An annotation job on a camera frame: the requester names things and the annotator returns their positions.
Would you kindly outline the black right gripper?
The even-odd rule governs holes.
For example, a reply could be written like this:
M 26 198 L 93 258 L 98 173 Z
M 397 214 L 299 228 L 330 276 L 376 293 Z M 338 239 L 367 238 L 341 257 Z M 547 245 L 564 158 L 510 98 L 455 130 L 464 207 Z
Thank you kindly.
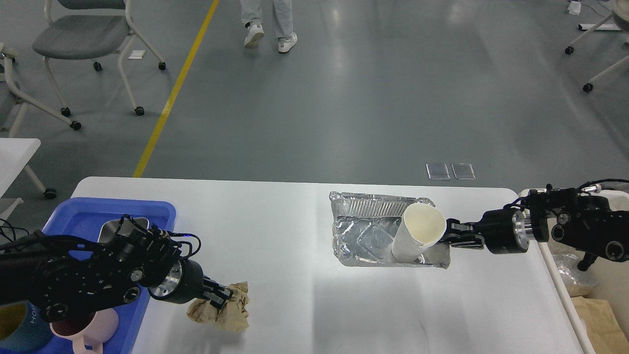
M 518 208 L 485 211 L 481 217 L 481 233 L 476 222 L 446 220 L 440 243 L 463 249 L 484 249 L 495 255 L 526 253 L 530 238 L 525 231 L 525 214 Z

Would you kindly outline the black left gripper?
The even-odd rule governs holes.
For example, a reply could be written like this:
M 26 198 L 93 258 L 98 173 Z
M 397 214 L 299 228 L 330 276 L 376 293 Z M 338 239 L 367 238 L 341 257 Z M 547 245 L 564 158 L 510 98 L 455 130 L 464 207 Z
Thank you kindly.
M 204 276 L 202 267 L 192 260 L 179 260 L 166 278 L 155 287 L 148 287 L 152 298 L 173 304 L 185 304 L 195 298 L 206 300 L 217 311 L 222 311 L 233 297 L 229 287 Z

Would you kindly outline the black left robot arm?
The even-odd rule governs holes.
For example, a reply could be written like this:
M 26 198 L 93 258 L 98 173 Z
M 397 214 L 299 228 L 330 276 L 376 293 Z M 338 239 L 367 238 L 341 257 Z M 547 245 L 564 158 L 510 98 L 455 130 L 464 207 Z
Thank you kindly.
M 72 235 L 31 235 L 1 246 L 1 304 L 29 301 L 47 323 L 130 304 L 143 288 L 173 304 L 204 300 L 222 311 L 232 290 L 211 280 L 192 260 L 190 234 L 123 215 L 114 236 L 94 242 Z

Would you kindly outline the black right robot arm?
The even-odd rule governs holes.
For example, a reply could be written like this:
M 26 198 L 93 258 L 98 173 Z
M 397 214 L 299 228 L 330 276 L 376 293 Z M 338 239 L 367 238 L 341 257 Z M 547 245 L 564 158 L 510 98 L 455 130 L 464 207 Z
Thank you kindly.
M 525 253 L 530 240 L 554 240 L 584 252 L 577 265 L 580 271 L 587 271 L 598 258 L 626 262 L 629 215 L 613 210 L 609 199 L 600 195 L 605 183 L 600 179 L 577 188 L 548 184 L 499 210 L 485 211 L 478 222 L 447 219 L 441 242 L 507 255 Z

